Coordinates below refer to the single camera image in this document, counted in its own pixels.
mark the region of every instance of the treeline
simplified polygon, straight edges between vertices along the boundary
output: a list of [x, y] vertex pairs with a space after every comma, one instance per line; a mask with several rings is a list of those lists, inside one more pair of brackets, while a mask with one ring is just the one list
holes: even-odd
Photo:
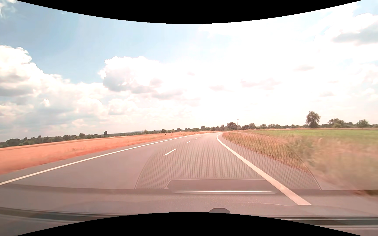
[[206, 127], [201, 126], [201, 128], [177, 128], [177, 129], [161, 129], [153, 131], [140, 131], [140, 132], [128, 132], [128, 133], [117, 133], [117, 134], [108, 134], [105, 131], [103, 134], [84, 134], [80, 133], [78, 135], [64, 135], [64, 136], [55, 136], [55, 137], [42, 137], [39, 135], [37, 138], [23, 138], [23, 139], [9, 139], [5, 142], [0, 142], [0, 148], [7, 148], [13, 146], [24, 146], [24, 145], [33, 145], [41, 143], [51, 143], [51, 142], [61, 142], [68, 140], [79, 140], [79, 139], [97, 139], [105, 137], [117, 137], [117, 136], [132, 136], [139, 134], [160, 134], [160, 133], [175, 133], [175, 132], [198, 132], [198, 131], [232, 131], [232, 130], [248, 130], [248, 129], [276, 129], [276, 128], [378, 128], [378, 124], [369, 124], [366, 120], [359, 120], [356, 123], [345, 122], [344, 120], [334, 118], [329, 120], [327, 123], [319, 125], [320, 116], [313, 111], [310, 111], [306, 116], [306, 124], [304, 125], [278, 125], [278, 124], [262, 124], [256, 126], [255, 123], [250, 123], [248, 125], [237, 125], [234, 122], [227, 123], [227, 126], [222, 124], [221, 126]]
[[79, 140], [79, 139], [97, 139], [97, 138], [104, 138], [108, 137], [107, 131], [105, 134], [84, 134], [80, 133], [79, 135], [64, 135], [64, 136], [55, 136], [55, 137], [42, 137], [39, 135], [36, 137], [31, 138], [23, 138], [23, 139], [9, 139], [5, 142], [0, 142], [0, 148], [7, 148], [13, 146], [24, 146], [24, 145], [33, 145], [33, 144], [42, 144], [42, 143], [51, 143], [51, 142], [61, 142], [61, 141], [68, 141], [68, 140]]

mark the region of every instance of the sky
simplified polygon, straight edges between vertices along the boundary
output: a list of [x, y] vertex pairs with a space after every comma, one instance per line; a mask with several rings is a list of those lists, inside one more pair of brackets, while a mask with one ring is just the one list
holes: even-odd
[[193, 25], [0, 0], [0, 141], [302, 125], [309, 111], [378, 123], [378, 0]]

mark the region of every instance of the solid white edge line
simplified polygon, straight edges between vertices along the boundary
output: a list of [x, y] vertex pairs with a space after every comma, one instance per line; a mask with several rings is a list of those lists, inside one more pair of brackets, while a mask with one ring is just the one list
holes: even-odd
[[[173, 138], [173, 139], [180, 139], [180, 138], [189, 137], [189, 136], [192, 136], [192, 135], [186, 135], [186, 136], [177, 137], [177, 138]], [[11, 182], [14, 182], [14, 181], [17, 181], [17, 180], [20, 180], [20, 179], [25, 179], [27, 177], [31, 177], [31, 176], [34, 176], [34, 175], [42, 174], [42, 173], [45, 173], [45, 172], [48, 172], [48, 171], [51, 171], [51, 170], [55, 170], [55, 169], [59, 169], [59, 168], [62, 168], [62, 167], [69, 166], [69, 165], [77, 164], [77, 163], [80, 163], [80, 162], [83, 162], [83, 161], [86, 161], [86, 160], [91, 160], [91, 159], [94, 159], [94, 158], [99, 158], [99, 157], [107, 156], [107, 155], [114, 154], [114, 153], [120, 153], [120, 152], [123, 152], [123, 151], [126, 151], [126, 150], [130, 150], [130, 149], [134, 149], [134, 148], [140, 148], [140, 147], [144, 147], [144, 146], [151, 145], [151, 144], [166, 142], [166, 141], [170, 141], [170, 140], [173, 140], [173, 139], [167, 139], [167, 140], [163, 140], [163, 141], [159, 141], [159, 142], [155, 142], [155, 143], [149, 143], [149, 144], [141, 145], [141, 146], [138, 146], [138, 147], [127, 148], [127, 149], [123, 149], [123, 150], [120, 150], [120, 151], [103, 154], [103, 155], [100, 155], [100, 156], [97, 156], [97, 157], [87, 158], [87, 159], [79, 160], [79, 161], [72, 162], [72, 163], [69, 163], [69, 164], [60, 165], [60, 166], [57, 166], [57, 167], [54, 167], [54, 168], [50, 168], [50, 169], [47, 169], [47, 170], [42, 170], [42, 171], [39, 171], [39, 172], [36, 172], [36, 173], [33, 173], [33, 174], [29, 174], [29, 175], [25, 175], [25, 176], [22, 176], [22, 177], [18, 177], [18, 178], [15, 178], [15, 179], [11, 179], [11, 180], [7, 180], [7, 181], [4, 181], [4, 182], [1, 182], [0, 186], [4, 185], [4, 184], [11, 183]]]
[[225, 148], [227, 148], [230, 152], [232, 152], [236, 157], [238, 157], [240, 160], [242, 160], [246, 165], [248, 165], [250, 168], [252, 168], [256, 173], [258, 173], [260, 176], [262, 176], [264, 179], [266, 179], [271, 185], [274, 185], [278, 190], [280, 190], [285, 196], [287, 196], [289, 199], [294, 201], [297, 205], [311, 205], [308, 201], [304, 200], [302, 197], [298, 196], [295, 194], [293, 191], [288, 189], [286, 186], [282, 185], [280, 182], [278, 182], [276, 179], [270, 177], [268, 174], [263, 172], [263, 170], [259, 169], [257, 166], [254, 164], [250, 163], [248, 160], [244, 159], [242, 156], [240, 156], [238, 153], [234, 152], [231, 148], [227, 147], [223, 142], [221, 142], [218, 139], [217, 135], [217, 140], [220, 142]]
[[170, 154], [172, 151], [176, 150], [177, 148], [171, 150], [170, 152], [166, 153], [166, 155]]

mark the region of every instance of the grass field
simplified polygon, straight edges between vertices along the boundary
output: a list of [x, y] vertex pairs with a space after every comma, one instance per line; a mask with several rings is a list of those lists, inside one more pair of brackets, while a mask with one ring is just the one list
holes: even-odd
[[333, 184], [378, 189], [378, 129], [251, 130], [223, 137]]

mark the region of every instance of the road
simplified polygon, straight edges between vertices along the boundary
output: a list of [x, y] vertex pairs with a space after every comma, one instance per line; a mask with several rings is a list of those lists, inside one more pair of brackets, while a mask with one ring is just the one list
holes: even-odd
[[[138, 190], [166, 189], [171, 180], [184, 179], [262, 180], [276, 193], [137, 194]], [[315, 205], [378, 215], [375, 199], [331, 191], [334, 186], [316, 181], [310, 173], [242, 148], [221, 133], [88, 154], [0, 175], [0, 183], [4, 181], [8, 183], [0, 185], [0, 207], [15, 209], [154, 213], [208, 212], [222, 207], [235, 214], [270, 215], [276, 210], [267, 206]]]

